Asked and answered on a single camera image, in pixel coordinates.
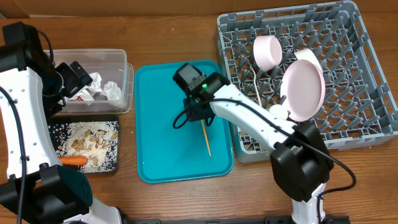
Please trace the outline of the white napkin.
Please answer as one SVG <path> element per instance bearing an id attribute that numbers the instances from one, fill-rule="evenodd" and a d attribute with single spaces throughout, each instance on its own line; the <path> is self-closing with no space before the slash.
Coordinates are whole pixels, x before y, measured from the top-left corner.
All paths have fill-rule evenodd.
<path id="1" fill-rule="evenodd" d="M 101 81 L 102 77 L 98 72 L 91 73 L 90 77 L 93 81 L 84 86 L 78 93 L 73 95 L 68 100 L 70 101 L 94 101 L 94 95 L 102 92 Z"/>

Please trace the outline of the foil wrapper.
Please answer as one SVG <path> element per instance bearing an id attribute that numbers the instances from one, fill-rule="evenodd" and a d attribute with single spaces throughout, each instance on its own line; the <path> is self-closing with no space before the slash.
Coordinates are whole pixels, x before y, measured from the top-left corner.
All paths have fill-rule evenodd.
<path id="1" fill-rule="evenodd" d="M 105 96 L 107 100 L 119 100 L 122 96 L 122 91 L 115 82 L 107 82 L 100 95 Z"/>

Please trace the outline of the wooden chopstick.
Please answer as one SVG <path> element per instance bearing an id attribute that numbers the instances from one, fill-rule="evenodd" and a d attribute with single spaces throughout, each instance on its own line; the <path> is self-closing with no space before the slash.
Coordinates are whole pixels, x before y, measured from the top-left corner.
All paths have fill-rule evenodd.
<path id="1" fill-rule="evenodd" d="M 206 148 L 208 150 L 209 156 L 211 157 L 210 144 L 209 144 L 208 135 L 207 135 L 207 132 L 206 132 L 206 125 L 205 125 L 205 122 L 204 122 L 203 119 L 201 120 L 201 126 L 202 126 L 202 130 L 203 130 L 203 135 L 204 135 L 204 138 L 205 138 Z"/>

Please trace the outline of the white plastic fork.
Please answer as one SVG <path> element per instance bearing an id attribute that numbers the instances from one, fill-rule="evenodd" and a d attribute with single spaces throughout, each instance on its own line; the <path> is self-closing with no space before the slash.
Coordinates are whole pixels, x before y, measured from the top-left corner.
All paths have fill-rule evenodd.
<path id="1" fill-rule="evenodd" d="M 260 107 L 262 107 L 262 100 L 261 100 L 261 96 L 259 94 L 259 89 L 258 89 L 258 85 L 257 85 L 257 73 L 254 71 L 253 67 L 250 66 L 252 75 L 253 75 L 253 86 L 254 86 L 254 91 L 256 93 L 256 97 L 257 97 L 257 102 L 259 104 Z"/>

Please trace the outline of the orange carrot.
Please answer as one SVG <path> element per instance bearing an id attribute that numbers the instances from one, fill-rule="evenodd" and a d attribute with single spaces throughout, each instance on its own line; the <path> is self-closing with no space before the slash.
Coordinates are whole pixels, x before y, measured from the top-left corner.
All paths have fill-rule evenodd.
<path id="1" fill-rule="evenodd" d="M 85 156 L 59 157 L 59 160 L 63 165 L 68 166 L 84 166 L 88 162 L 88 158 Z"/>

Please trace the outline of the pink bowl with food scraps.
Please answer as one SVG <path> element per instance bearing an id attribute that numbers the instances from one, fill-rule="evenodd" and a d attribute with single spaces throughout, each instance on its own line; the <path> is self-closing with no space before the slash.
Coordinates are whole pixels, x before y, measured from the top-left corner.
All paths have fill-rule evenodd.
<path id="1" fill-rule="evenodd" d="M 274 35 L 256 37 L 253 43 L 253 56 L 257 66 L 267 72 L 282 61 L 282 47 Z"/>

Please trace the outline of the large pink plate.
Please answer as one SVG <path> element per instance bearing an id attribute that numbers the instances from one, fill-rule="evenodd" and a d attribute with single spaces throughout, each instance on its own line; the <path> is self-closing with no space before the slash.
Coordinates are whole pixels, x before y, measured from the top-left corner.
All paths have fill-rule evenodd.
<path id="1" fill-rule="evenodd" d="M 312 118 L 325 97 L 323 72 L 308 60 L 295 61 L 283 75 L 280 95 L 285 97 L 282 105 L 290 111 L 290 119 L 301 122 Z"/>

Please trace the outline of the small white cup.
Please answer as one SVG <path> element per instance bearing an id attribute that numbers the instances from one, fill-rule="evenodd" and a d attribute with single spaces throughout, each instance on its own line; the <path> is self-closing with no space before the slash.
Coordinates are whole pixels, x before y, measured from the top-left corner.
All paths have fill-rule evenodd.
<path id="1" fill-rule="evenodd" d="M 268 111 L 273 114 L 274 116 L 277 116 L 281 119 L 286 120 L 289 117 L 289 112 L 286 108 L 284 108 L 282 105 L 272 105 Z"/>

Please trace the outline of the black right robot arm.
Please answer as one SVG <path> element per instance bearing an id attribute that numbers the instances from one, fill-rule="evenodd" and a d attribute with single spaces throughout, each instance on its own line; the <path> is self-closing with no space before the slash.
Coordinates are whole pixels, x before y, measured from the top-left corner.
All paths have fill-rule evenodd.
<path id="1" fill-rule="evenodd" d="M 333 163 L 314 125 L 298 126 L 271 114 L 216 72 L 210 76 L 176 73 L 173 80 L 187 97 L 187 116 L 226 119 L 266 149 L 275 182 L 292 199 L 291 222 L 324 223 L 320 194 Z"/>

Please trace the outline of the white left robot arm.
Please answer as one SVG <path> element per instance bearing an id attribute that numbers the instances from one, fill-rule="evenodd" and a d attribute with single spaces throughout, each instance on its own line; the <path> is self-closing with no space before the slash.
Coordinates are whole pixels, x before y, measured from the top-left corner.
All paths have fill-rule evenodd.
<path id="1" fill-rule="evenodd" d="M 94 198 L 87 178 L 60 162 L 47 120 L 60 100 L 88 81 L 77 63 L 66 71 L 25 45 L 1 48 L 1 115 L 8 148 L 1 204 L 28 223 L 128 223 L 117 207 Z"/>

